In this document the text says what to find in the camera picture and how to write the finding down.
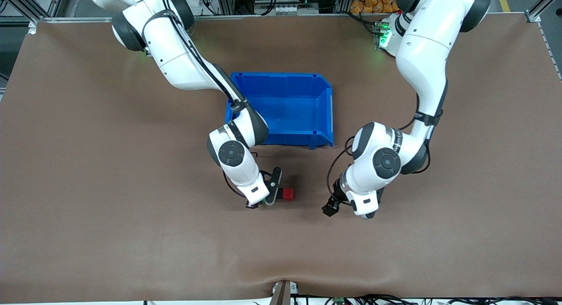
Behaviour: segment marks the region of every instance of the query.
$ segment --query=brown mat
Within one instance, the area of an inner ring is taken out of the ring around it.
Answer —
[[[109,24],[37,31],[0,109],[2,303],[255,298],[281,279],[321,295],[560,295],[562,86],[522,14],[458,39],[430,170],[396,179],[368,222],[321,213],[326,171],[363,124],[407,123],[415,95],[353,19],[197,24],[227,72],[333,83],[336,147],[257,147],[298,198],[259,210],[205,149],[221,93],[174,89]]]

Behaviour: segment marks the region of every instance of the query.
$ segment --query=blue plastic bin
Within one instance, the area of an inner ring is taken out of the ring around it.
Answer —
[[[334,146],[331,84],[322,75],[234,72],[231,79],[269,126],[263,144]],[[230,104],[225,122],[232,119]]]

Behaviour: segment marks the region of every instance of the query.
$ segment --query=yellow floor line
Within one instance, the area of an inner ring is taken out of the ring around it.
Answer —
[[[511,10],[509,9],[509,5],[508,5],[508,1],[507,0],[500,0],[500,5],[501,5],[501,9],[504,12],[511,12]]]

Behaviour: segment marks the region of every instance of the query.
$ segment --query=metal bracket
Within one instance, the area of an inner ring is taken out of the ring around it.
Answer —
[[[275,283],[275,285],[273,285],[273,295],[275,295],[275,291],[277,291],[277,287],[279,287],[279,284],[281,283],[281,285],[283,285],[283,282],[287,283],[285,285],[285,288],[289,289],[289,295],[299,293],[299,285],[297,283],[295,283],[293,281],[280,281],[280,282]]]
[[[539,0],[532,7],[525,11],[526,20],[529,23],[540,22],[539,15],[546,10],[547,7],[552,5],[556,0]]]
[[[540,16],[532,17],[528,10],[525,10],[525,19],[528,23],[540,22]]]
[[[35,23],[30,22],[28,27],[29,27],[28,34],[35,35],[35,33],[37,33],[37,25]]]

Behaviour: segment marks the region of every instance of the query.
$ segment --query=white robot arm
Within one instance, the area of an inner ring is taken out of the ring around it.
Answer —
[[[217,89],[231,101],[237,117],[212,131],[207,149],[225,175],[255,208],[265,199],[272,205],[281,179],[263,180],[249,149],[267,138],[267,124],[219,67],[201,57],[186,33],[194,18],[186,0],[92,0],[99,7],[122,12],[113,17],[118,41],[133,51],[148,51],[167,81],[182,90]]]
[[[384,188],[398,174],[414,173],[424,165],[447,93],[447,56],[458,33],[476,27],[490,5],[490,0],[397,2],[405,12],[389,17],[389,34],[382,37],[381,47],[396,56],[402,77],[417,92],[413,127],[408,134],[375,122],[359,129],[352,145],[354,163],[336,180],[323,207],[329,216],[349,201],[355,215],[373,218]]]

